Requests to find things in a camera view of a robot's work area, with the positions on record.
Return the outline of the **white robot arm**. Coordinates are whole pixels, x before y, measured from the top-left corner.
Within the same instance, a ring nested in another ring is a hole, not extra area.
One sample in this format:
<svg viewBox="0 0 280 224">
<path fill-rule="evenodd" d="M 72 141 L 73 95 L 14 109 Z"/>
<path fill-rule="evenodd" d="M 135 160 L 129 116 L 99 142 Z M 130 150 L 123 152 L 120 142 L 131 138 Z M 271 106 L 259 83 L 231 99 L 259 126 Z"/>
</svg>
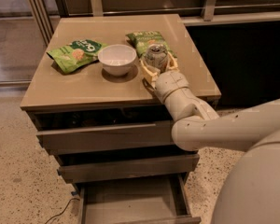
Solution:
<svg viewBox="0 0 280 224">
<path fill-rule="evenodd" d="M 192 93 L 171 55 L 162 66 L 147 56 L 140 63 L 174 120 L 178 147 L 244 153 L 220 190 L 210 224 L 280 224 L 280 99 L 221 117 Z"/>
</svg>

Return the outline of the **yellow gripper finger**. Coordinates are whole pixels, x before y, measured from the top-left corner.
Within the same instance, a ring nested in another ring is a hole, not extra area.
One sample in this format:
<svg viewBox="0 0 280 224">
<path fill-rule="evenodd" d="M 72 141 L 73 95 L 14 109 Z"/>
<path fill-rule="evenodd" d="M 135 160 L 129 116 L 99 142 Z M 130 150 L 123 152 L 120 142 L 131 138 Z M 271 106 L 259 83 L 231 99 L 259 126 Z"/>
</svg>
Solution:
<svg viewBox="0 0 280 224">
<path fill-rule="evenodd" d="M 166 66 L 166 70 L 167 71 L 179 71 L 176 58 L 172 55 L 171 52 L 168 53 L 168 64 Z"/>
<path fill-rule="evenodd" d="M 140 67 L 147 83 L 152 88 L 155 88 L 156 81 L 161 74 L 161 70 L 152 65 L 149 65 L 143 58 L 140 59 Z"/>
</svg>

